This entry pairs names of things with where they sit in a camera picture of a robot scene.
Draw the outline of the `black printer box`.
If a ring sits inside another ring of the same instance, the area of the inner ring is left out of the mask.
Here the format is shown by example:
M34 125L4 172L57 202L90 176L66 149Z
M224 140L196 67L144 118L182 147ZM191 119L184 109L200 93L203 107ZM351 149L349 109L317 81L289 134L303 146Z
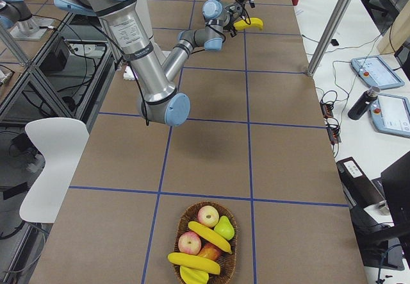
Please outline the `black printer box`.
M353 157L336 162L343 191L348 200L354 228L362 234L389 228L389 223L378 223L365 208L385 203L385 197L368 179Z

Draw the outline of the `red apple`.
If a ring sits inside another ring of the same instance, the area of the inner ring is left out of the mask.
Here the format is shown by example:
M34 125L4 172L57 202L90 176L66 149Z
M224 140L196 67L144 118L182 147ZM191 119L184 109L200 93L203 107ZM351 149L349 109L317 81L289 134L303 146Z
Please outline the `red apple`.
M208 228L214 228L219 222L219 218L219 212L211 205L201 207L197 214L198 222Z
M201 250L202 242L198 234L188 231L179 237L177 246L181 253L197 255Z

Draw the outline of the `blue teach pendant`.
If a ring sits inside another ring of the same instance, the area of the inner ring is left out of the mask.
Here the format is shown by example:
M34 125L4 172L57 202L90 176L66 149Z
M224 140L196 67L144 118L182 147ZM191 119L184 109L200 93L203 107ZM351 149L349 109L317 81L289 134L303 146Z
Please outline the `blue teach pendant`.
M408 98L379 94L370 107L370 114L378 132L409 138Z
M380 56L353 58L350 64L369 87L387 90L404 86L404 81Z

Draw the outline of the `near blue teach pendant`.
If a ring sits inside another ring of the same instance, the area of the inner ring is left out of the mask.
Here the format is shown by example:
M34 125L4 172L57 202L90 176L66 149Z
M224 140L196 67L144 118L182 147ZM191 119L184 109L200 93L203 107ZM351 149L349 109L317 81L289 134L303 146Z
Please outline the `near blue teach pendant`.
M409 138L408 98L379 94L370 107L370 114L378 132Z

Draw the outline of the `green pear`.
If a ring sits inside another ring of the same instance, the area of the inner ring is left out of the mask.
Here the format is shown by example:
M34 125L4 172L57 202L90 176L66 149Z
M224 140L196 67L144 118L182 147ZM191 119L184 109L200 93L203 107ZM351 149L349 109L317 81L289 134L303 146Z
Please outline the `green pear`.
M231 240L235 235L234 227L229 218L225 215L219 218L219 221L213 230L226 240Z

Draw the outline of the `aluminium frame post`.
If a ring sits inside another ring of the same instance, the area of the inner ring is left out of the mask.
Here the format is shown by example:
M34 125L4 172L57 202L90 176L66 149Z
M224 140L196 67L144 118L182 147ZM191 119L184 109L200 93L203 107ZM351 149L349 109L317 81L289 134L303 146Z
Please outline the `aluminium frame post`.
M316 49L309 62L309 65L306 71L307 76L311 78L314 76L322 58L324 57L326 49L328 45L330 44L330 41L332 37L334 36L337 27L340 24L340 21L342 20L345 12L347 11L347 8L349 7L350 2L351 0L338 0L337 1L334 7L334 10L332 11L331 16L324 29L324 32L319 40L319 43L317 44Z

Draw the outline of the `orange circuit board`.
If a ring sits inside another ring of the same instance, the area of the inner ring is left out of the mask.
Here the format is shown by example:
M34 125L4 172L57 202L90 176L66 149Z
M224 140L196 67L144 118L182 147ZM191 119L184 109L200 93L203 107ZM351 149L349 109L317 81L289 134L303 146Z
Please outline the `orange circuit board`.
M332 108L333 106L331 104L328 103L320 103L320 107L321 107L321 111L323 113L323 117L325 119L334 117L333 112L332 112Z

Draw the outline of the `black computer monitor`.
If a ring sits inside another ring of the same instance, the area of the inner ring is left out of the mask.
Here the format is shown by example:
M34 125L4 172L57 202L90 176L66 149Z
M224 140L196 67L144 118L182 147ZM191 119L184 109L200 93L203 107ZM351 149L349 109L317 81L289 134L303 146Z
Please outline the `black computer monitor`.
M397 238L409 255L409 152L381 172L381 183Z

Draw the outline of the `brown wicker fruit basket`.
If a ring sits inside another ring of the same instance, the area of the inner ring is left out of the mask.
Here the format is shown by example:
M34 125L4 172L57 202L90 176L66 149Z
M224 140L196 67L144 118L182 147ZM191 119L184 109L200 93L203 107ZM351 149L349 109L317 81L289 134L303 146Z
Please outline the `brown wicker fruit basket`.
M229 222L232 224L235 231L232 239L227 241L231 247L231 252L229 253L223 251L215 262L219 264L221 268L220 274L210 274L208 283L230 283L236 269L238 225L234 215L226 206L215 201L200 201L198 203L190 205L189 207L186 207L184 209L184 212L181 214L179 223L177 225L176 237L174 241L174 251L179 252L178 240L183 233L186 233L190 230L188 227L188 223L190 221L197 221L197 214L199 210L203 206L207 205L214 207L220 216L226 216L229 219Z

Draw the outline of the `far blue teach pendant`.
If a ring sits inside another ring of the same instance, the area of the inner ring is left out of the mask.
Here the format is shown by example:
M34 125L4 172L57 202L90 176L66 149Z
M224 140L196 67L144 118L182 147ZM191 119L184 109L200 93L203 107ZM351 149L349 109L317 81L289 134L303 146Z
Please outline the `far blue teach pendant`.
M404 86L404 81L380 56L353 58L350 64L369 87L387 90Z

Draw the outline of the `black water bottle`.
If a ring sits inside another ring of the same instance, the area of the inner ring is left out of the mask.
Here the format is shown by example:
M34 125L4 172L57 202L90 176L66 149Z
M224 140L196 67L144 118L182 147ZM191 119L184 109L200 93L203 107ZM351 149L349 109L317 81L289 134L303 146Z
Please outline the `black water bottle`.
M364 91L353 107L348 111L348 117L352 120L359 120L369 109L370 105L378 98L381 92L379 87L371 86Z

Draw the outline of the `yellow starfruit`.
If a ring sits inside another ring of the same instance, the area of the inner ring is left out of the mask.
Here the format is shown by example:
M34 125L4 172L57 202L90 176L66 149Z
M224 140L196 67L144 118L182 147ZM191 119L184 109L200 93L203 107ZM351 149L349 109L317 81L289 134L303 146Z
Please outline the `yellow starfruit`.
M191 267L180 266L180 276L186 284L207 284L209 274Z

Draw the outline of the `white plastic chair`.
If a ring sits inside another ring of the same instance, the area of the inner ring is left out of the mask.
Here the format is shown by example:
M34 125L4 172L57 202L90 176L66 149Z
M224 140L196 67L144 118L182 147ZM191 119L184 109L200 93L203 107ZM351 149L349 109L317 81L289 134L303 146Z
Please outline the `white plastic chair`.
M62 206L89 133L84 122L66 117L31 121L25 131L44 157L45 165L26 194L19 215L26 222L52 224Z

